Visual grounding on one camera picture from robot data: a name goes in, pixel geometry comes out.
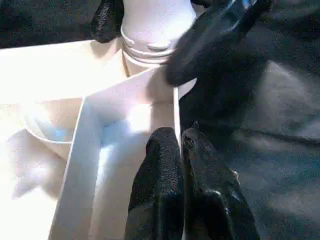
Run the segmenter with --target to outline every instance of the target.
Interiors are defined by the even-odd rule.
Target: dark cloth background
[[[0,0],[0,48],[91,39],[90,22],[100,2]]]

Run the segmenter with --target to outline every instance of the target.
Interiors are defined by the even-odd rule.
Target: black glove
[[[126,240],[180,240],[184,228],[184,182],[172,128],[159,128],[132,185]]]
[[[177,43],[168,61],[167,80],[179,86],[199,76],[222,59],[268,11],[272,0],[231,0],[226,6],[211,6]]]
[[[191,188],[187,191],[187,235],[205,237],[206,233],[212,240],[259,239],[237,174],[197,128],[183,132],[182,146],[187,186]]]

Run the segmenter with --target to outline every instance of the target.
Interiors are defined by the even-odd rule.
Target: white compartment divider
[[[84,98],[50,240],[123,239],[133,179],[150,134],[173,127],[180,142],[180,93],[167,85],[164,69]]]

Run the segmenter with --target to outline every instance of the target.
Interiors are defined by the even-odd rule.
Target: black fabric
[[[125,239],[180,240],[184,227],[184,182],[175,131],[157,129],[132,185]]]
[[[92,39],[101,0],[0,0],[0,48]]]
[[[188,187],[192,189],[187,206],[187,236],[194,239],[195,220],[202,220],[206,229],[201,232],[212,240],[259,239],[237,174],[217,155],[205,135],[195,127],[189,128],[182,134],[182,146],[183,160],[188,166]]]

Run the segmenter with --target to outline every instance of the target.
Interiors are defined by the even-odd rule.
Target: white container
[[[173,127],[180,143],[180,94],[160,67],[83,100],[49,239],[123,238],[150,134]]]
[[[29,103],[23,106],[24,127],[67,160],[82,98]]]

